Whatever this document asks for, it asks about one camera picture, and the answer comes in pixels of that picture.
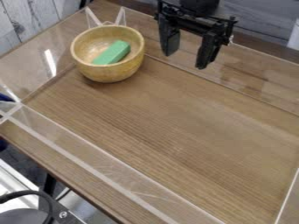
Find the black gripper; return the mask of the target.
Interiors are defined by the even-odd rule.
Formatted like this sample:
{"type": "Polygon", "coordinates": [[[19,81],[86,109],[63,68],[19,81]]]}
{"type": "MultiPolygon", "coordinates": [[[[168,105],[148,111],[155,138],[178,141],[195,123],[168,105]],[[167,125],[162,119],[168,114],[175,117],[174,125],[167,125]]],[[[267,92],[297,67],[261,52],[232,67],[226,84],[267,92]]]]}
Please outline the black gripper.
{"type": "Polygon", "coordinates": [[[158,0],[155,20],[159,24],[163,54],[171,56],[180,46],[180,30],[202,38],[195,66],[204,69],[216,59],[220,44],[228,45],[234,38],[234,16],[218,13],[220,0],[158,0]]]}

